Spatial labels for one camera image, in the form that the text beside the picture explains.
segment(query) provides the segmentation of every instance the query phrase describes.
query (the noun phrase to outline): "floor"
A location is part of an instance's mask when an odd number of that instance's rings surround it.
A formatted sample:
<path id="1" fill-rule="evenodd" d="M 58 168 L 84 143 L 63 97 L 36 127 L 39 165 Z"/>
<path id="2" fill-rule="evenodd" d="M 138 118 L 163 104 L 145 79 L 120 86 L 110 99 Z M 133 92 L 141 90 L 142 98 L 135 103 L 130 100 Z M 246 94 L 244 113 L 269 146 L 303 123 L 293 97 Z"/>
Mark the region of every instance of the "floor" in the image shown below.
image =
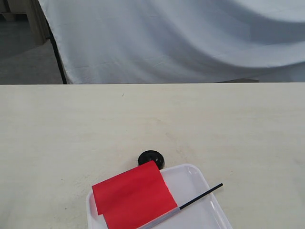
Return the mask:
<path id="1" fill-rule="evenodd" d="M 0 15 L 0 84 L 62 84 L 50 41 L 36 45 L 26 18 Z"/>

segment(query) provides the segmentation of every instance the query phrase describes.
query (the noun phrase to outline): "red flag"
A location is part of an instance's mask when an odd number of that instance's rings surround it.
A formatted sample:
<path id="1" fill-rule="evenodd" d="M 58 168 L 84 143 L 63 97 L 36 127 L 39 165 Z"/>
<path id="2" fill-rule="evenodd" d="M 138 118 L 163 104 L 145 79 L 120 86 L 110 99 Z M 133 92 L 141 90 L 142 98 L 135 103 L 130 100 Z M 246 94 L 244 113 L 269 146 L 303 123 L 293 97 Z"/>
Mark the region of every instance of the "red flag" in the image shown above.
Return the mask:
<path id="1" fill-rule="evenodd" d="M 151 161 L 92 186 L 108 229 L 136 229 L 177 207 Z"/>

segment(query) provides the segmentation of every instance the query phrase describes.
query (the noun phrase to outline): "white table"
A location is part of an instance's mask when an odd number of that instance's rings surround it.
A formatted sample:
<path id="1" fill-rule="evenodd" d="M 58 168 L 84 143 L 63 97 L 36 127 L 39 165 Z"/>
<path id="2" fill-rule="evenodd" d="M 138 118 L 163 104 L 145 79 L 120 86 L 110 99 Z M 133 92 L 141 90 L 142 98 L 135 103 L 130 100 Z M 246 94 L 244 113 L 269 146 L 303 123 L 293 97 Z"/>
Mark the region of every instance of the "white table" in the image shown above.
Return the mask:
<path id="1" fill-rule="evenodd" d="M 305 84 L 0 86 L 0 228 L 85 229 L 91 185 L 154 149 L 235 229 L 305 226 Z"/>

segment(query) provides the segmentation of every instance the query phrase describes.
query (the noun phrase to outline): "plastic tray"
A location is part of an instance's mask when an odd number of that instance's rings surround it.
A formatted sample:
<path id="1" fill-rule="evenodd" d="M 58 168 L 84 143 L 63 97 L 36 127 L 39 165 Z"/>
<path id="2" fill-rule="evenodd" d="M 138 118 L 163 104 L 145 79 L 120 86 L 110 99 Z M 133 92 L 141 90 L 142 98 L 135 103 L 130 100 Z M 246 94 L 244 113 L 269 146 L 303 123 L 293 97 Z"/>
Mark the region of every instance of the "plastic tray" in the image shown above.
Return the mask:
<path id="1" fill-rule="evenodd" d="M 200 170 L 183 164 L 161 170 L 164 181 L 178 206 L 209 190 Z M 87 196 L 88 229 L 107 229 L 103 215 L 98 216 L 92 191 Z M 232 229 L 215 196 L 210 194 L 159 224 L 155 229 Z"/>

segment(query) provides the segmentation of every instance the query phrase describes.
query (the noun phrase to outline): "white cloth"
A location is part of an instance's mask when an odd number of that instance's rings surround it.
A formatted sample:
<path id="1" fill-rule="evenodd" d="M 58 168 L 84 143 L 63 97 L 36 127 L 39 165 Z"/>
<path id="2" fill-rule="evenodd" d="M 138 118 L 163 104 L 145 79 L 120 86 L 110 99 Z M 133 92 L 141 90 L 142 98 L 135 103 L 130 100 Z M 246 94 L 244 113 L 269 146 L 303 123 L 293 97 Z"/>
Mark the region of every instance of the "white cloth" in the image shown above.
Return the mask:
<path id="1" fill-rule="evenodd" d="M 39 0 L 72 83 L 305 72 L 304 0 Z"/>

